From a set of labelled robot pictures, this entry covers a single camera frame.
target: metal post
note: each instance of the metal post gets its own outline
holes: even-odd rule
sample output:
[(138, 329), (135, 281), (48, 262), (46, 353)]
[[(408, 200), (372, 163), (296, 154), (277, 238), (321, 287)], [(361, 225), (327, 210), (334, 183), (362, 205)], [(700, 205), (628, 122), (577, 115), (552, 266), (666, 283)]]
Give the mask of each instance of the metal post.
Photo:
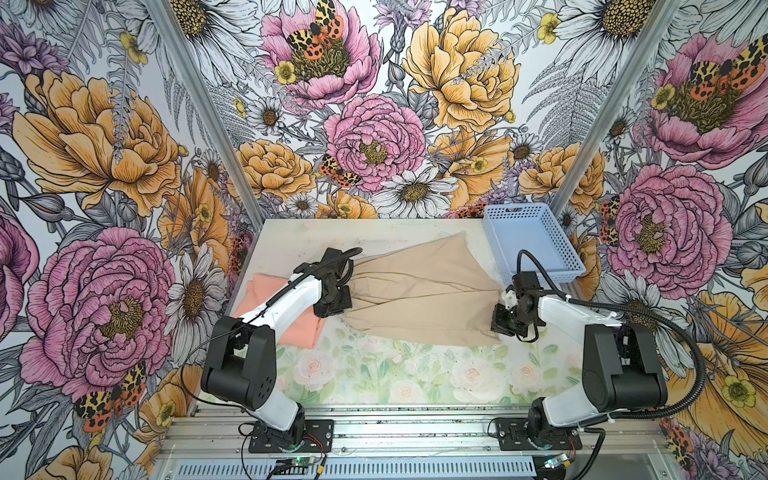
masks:
[(581, 177), (598, 153), (605, 132), (611, 128), (616, 112), (621, 110), (621, 103), (629, 95), (630, 87), (640, 76), (651, 52), (658, 49), (661, 35), (669, 28), (681, 3), (680, 0), (657, 0), (651, 9), (645, 27), (637, 38), (637, 43), (624, 67), (617, 72), (616, 81), (600, 106), (598, 116), (594, 119), (587, 137), (581, 142), (581, 148), (576, 154), (571, 169), (565, 175), (562, 185), (549, 204), (549, 208), (555, 216), (563, 211), (571, 199), (571, 195), (576, 191)]
[(197, 111), (200, 113), (208, 133), (210, 133), (210, 137), (214, 141), (214, 147), (219, 151), (227, 173), (229, 173), (232, 183), (240, 193), (240, 199), (243, 201), (245, 211), (248, 213), (256, 233), (258, 233), (264, 225), (264, 214), (250, 189), (250, 183), (243, 173), (243, 168), (235, 156), (232, 142), (227, 135), (227, 129), (219, 117), (214, 100), (208, 93), (205, 79), (197, 68), (197, 60), (190, 49), (184, 32), (179, 26), (176, 14), (167, 0), (152, 0), (151, 2), (145, 2), (145, 4), (154, 24), (157, 26), (157, 32), (160, 34), (168, 54), (174, 60), (174, 73), (190, 92)]

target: beige garment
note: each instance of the beige garment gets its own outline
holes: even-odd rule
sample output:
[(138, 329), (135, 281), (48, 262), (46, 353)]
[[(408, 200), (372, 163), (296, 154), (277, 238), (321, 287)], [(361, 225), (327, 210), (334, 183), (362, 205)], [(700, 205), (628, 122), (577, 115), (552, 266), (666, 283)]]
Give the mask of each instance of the beige garment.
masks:
[(491, 316), (501, 286), (480, 267), (463, 234), (355, 262), (352, 328), (432, 345), (499, 343)]

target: folded pink fabric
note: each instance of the folded pink fabric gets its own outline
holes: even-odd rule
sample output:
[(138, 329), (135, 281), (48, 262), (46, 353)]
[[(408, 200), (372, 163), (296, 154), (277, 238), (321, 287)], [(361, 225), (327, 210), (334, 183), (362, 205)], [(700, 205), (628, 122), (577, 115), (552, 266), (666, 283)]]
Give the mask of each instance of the folded pink fabric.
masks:
[[(245, 300), (237, 306), (235, 317), (250, 312), (270, 299), (272, 295), (283, 288), (288, 280), (278, 276), (254, 275), (248, 282)], [(320, 332), (323, 331), (325, 319), (319, 319), (313, 313), (312, 307), (306, 309), (293, 322), (288, 330), (277, 340), (283, 345), (301, 346), (307, 349), (315, 348)]]

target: blue plastic basket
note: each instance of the blue plastic basket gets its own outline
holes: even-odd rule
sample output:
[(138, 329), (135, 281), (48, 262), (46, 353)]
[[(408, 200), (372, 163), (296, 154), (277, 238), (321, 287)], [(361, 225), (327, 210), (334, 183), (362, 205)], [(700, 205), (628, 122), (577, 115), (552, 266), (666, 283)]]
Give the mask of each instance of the blue plastic basket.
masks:
[[(587, 271), (547, 204), (488, 205), (482, 224), (505, 285), (517, 273), (520, 250), (533, 253), (556, 283), (572, 282)], [(527, 257), (522, 269), (538, 272)], [(538, 281), (545, 285), (540, 273)]]

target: beige cloth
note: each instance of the beige cloth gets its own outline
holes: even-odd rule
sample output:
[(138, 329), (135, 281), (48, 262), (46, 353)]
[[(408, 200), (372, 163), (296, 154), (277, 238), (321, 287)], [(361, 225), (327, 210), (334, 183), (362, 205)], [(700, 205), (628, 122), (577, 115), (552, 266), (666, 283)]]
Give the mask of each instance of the beige cloth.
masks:
[(432, 345), (499, 343), (491, 316), (501, 286), (480, 267), (463, 234), (355, 262), (352, 328)]

